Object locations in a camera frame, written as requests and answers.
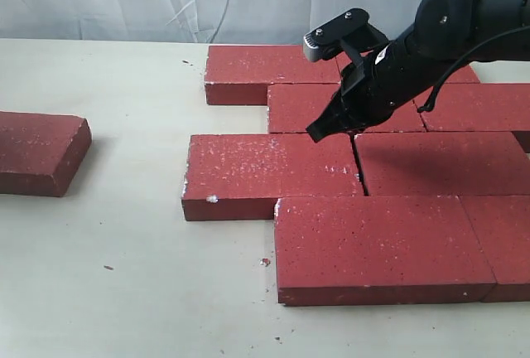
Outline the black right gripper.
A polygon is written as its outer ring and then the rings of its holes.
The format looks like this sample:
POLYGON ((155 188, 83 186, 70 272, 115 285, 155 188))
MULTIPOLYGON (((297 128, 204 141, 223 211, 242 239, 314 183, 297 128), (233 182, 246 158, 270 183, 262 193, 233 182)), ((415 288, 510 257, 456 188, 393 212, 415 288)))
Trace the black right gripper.
POLYGON ((320 116, 306 127, 314 143, 339 133, 357 133, 379 125, 393 112, 432 87, 451 60, 425 56, 414 35, 403 33, 341 81, 340 90, 320 116))

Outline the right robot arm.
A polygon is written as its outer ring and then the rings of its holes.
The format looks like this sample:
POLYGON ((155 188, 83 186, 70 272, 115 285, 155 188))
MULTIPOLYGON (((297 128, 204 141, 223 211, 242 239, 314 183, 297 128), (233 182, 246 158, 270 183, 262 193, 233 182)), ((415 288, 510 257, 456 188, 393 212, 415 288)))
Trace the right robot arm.
POLYGON ((311 62, 345 53, 340 87, 307 126, 314 142, 356 134, 389 120, 418 95, 431 112, 442 85, 471 62, 529 59, 529 0, 422 0, 411 26, 393 40, 351 8, 304 37, 311 62))

